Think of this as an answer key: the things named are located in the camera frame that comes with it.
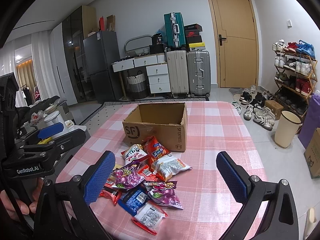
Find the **person's left hand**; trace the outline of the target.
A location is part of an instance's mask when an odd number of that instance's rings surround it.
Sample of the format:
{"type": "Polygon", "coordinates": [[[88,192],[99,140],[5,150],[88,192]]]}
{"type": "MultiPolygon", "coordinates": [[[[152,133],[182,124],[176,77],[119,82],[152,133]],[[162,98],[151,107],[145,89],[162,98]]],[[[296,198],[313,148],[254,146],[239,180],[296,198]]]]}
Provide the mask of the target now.
{"type": "MultiPolygon", "coordinates": [[[[20,211],[23,215],[29,215],[29,212],[35,213],[36,212],[36,208],[37,208],[37,204],[38,204],[38,200],[39,200],[39,196],[41,193],[41,189],[43,186],[43,179],[42,178],[37,178],[37,184],[35,189],[32,192],[32,198],[33,198],[33,202],[30,205],[25,204],[24,202],[22,202],[19,199],[15,199],[18,207],[20,208],[20,211]]],[[[8,215],[10,216],[11,219],[19,221],[19,217],[18,214],[11,202],[11,200],[9,199],[7,193],[3,190],[1,191],[1,201],[8,213],[8,215]]]]}

